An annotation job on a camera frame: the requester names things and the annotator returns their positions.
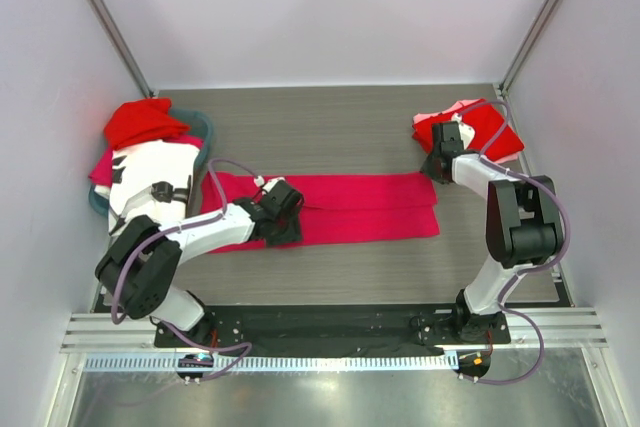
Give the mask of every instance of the metal frame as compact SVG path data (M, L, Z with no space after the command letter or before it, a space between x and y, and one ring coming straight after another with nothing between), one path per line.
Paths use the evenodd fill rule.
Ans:
M138 67L136 59L133 57L131 50L129 50L129 46L120 33L120 29L118 28L115 20L113 20L113 17L111 16L111 13L109 12L109 9L107 8L104 0L87 1L98 17L98 21L100 22L100 24L102 24L105 33L111 40L111 43L116 49L116 52L118 52L118 55L120 56L120 59L124 63L125 67L129 71L129 74L131 75L133 81L138 86L138 89L140 89L140 92L144 97L151 97L152 90L149 87L146 79L144 78L140 67Z
M601 403L605 417L610 425L626 425L624 410L616 404L614 383L609 373L608 366L603 359L608 355L608 345L600 325L596 312L592 308L533 308L522 309L540 327L545 339L546 348L582 348L585 352L585 359L590 366L592 380L598 399ZM537 349L539 347L537 336L531 326L517 316L507 315L507 323L512 336L512 343L508 345L495 345L496 349ZM48 427L66 427L70 420L74 402L80 387L80 377L87 361L93 358L104 357L104 353L128 354L130 357L152 360L158 358L159 354L194 353L197 349L158 349L153 346L156 327L148 320L127 319L122 324L116 326L111 322L109 314L74 314L67 327L66 335L62 342L60 355L65 359L64 367L60 375L58 390L53 399ZM475 345L446 345L446 351L483 349L486 346ZM378 365L374 359L371 360L370 370L404 370L405 366L400 364ZM343 370L343 363L338 363L338 370ZM411 368L421 370L433 370L442 368L438 363L424 362L422 364L412 364ZM298 363L297 370L316 371L318 362ZM362 367L362 363L356 366L356 370L367 370Z
M499 90L507 93L513 82L520 72L520 69L524 65L525 61L529 57L531 50L540 38L542 31L547 26L553 13L556 11L561 0L544 0L542 7L536 15L533 24L531 25L527 35L525 36L522 44L520 45L518 52L511 61L509 68L505 74L504 79L500 83ZM129 74L133 78L134 82L140 89L140 92L145 97L153 97L154 90L149 86L144 74L140 70L135 57L131 53L129 46L127 45L118 25L116 24L113 16L109 12L104 0L88 0L92 9L94 10L98 21L102 24L107 36L113 43L118 55L127 68Z
M500 83L500 91L508 93L509 89L513 85L513 82L522 69L522 66L526 62L531 50L537 43L538 39L542 35L544 28L549 24L551 17L558 8L561 0L544 0L538 15L536 15L529 32L524 38L524 41L520 45L516 56L511 61L511 65L507 69L507 73L503 81Z

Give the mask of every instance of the table surface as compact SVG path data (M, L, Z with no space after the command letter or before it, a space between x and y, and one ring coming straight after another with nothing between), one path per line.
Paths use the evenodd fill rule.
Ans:
M447 85L183 90L161 96L211 118L212 155L262 174L391 174L417 171L425 159L411 138L414 114L495 93L491 85ZM437 237L202 255L182 265L175 282L218 305L452 302L487 257L485 204L460 186L436 185L436 191ZM199 209L198 195L192 213ZM524 279L510 300L557 300L551 274Z
M487 377L517 377L537 355L535 349L497 350ZM69 425L606 426L580 349L548 350L536 375L509 387L474 385L450 371L238 374L199 387L177 385L176 378L85 373ZM135 405L116 407L114 401Z

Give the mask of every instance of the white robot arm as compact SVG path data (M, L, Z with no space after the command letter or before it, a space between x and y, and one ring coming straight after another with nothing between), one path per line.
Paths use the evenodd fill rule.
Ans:
M114 294L125 262L146 239L161 232L135 259L119 299L133 319L151 316L173 324L191 340L210 345L213 319L190 292L172 285L177 267L227 245L264 240L275 246L302 240L298 213L304 198L284 178L267 182L262 196L235 199L222 209L184 222L157 225L143 215L131 220L96 268L96 277Z
M522 279L518 273L557 254L564 232L558 206L544 192L555 194L551 179L499 172L477 152L465 149L460 130L457 122L432 126L434 148L421 172L439 183L468 187L487 203L489 256L475 280L458 294L452 316L439 325L461 343L484 343L487 332L505 324L503 306Z

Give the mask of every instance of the white enclosure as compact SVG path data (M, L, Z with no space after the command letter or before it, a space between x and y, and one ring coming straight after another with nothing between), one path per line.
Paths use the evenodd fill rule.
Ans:
M101 130L139 95L86 0L0 0L2 424L42 425L104 226L83 200Z
M564 0L511 99L536 172L554 178L573 219L565 273L594 306L640 399L640 0Z
M543 0L105 0L156 89L497 82Z
M3 425L42 425L70 314L95 293L105 232L86 176L122 102L145 87L443 83L504 87L533 173L573 220L573 300L595 307L640 419L627 362L640 342L640 0L90 1L0 0Z

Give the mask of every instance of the cable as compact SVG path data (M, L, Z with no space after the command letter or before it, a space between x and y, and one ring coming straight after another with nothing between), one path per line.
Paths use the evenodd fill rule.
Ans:
M196 349L205 350L205 351L207 351L207 352L209 352L211 354L215 354L215 353L224 354L226 352L234 352L234 351L236 351L238 349L244 349L242 351L242 353L240 355L238 355L238 357L236 357L226 367L218 370L217 372L213 372L212 374L203 375L202 378L200 379L203 382L206 382L207 380L217 379L218 377L222 377L224 374L226 374L232 368L234 368L236 365L238 365L242 361L242 359L244 359L247 355L249 355L249 352L251 351L251 347L252 347L251 342L241 342L240 344L231 345L229 347L206 347L204 345L196 344L191 339L189 339L186 335L184 335L182 332L180 332L180 330L178 330L178 328L175 325L170 324L168 322L163 322L163 323L169 328L169 330L171 332L173 332L173 334L176 337L178 337L185 344L187 344L187 345L189 345L191 347L194 347Z
M530 269L525 269L525 270L521 270L519 272L516 272L514 274L514 276L511 277L511 279L509 279L509 281L504 285L502 290L500 290L500 292L498 293L498 299L497 300L498 300L498 307L500 308L500 310L502 312L506 313L506 314L515 315L515 316L518 316L518 317L524 319L527 323L529 323L531 325L531 327L533 328L533 330L536 333L536 336L538 337L538 342L540 343L540 351L539 351L539 354L538 354L538 358L536 359L536 361L533 364L533 366L527 372L525 372L524 374L520 375L519 377L515 377L513 379L507 379L507 380L479 379L477 377L471 377L469 375L460 374L460 378L464 378L464 379L470 380L470 381L472 381L474 383L477 382L477 383L480 383L480 384L487 384L487 385L511 385L511 384L515 384L517 382L521 382L523 380L528 379L529 377L531 377L533 374L535 374L538 371L538 369L540 368L540 365L542 364L542 360L544 359L545 349L544 349L544 339L542 337L542 332L540 331L540 327L538 327L538 325L533 321L533 319L531 317L529 317L527 314L505 307L504 304L505 304L507 295L509 294L509 291L514 287L514 285L518 282L518 280L523 278L527 274L535 274L535 273L538 273L538 272L544 272L546 270L552 269L554 266L556 266L556 265L558 265L560 263L562 258L567 253L567 250L569 249L569 242L570 242L570 239L571 239L571 224L569 223L569 214L568 214L567 210L565 209L565 207L560 202L560 199L558 199L558 197L556 197L556 195L553 192L551 192L550 189L548 189L546 186L542 185L537 180L532 179L531 177L529 177L529 176L527 176L525 174L522 174L520 172L514 172L514 171L512 171L510 169L502 167L501 165L498 165L498 164L492 162L491 160L489 160L486 157L485 154L486 154L487 150L489 149L489 147L491 147L491 145L498 139L498 137L500 137L502 132L504 132L504 130L507 128L507 126L511 122L512 112L511 112L511 106L509 105L509 102L502 101L502 100L485 101L485 102L481 102L479 104L471 105L471 106L469 106L469 108L467 108L467 109L463 110L462 112L460 112L460 115L462 116L462 115L468 114L472 110L475 110L475 109L478 109L480 107L484 107L484 106L487 106L487 105L492 105L492 106L501 105L502 107L504 107L506 115L505 115L504 122L500 126L498 131L493 135L493 137L491 137L489 139L489 141L480 150L480 162L482 164L486 165L487 167L489 167L490 169L495 170L496 172L499 172L501 174L508 175L508 176L513 177L515 179L527 182L527 183L533 185L534 187L536 187L537 189L541 190L544 194L546 194L551 199L551 201L555 204L555 206L558 208L558 212L560 212L560 217L562 218L562 224L564 226L564 232L565 232L565 234L564 234L564 243L562 244L562 247L560 248L560 250L558 251L558 253L555 255L555 257L553 259L549 260L548 262L546 262L543 265L540 265L540 266L537 266L537 267L532 267Z
M489 341L489 352L487 352L487 355L491 357L493 354L493 334L490 330L487 331L487 340Z

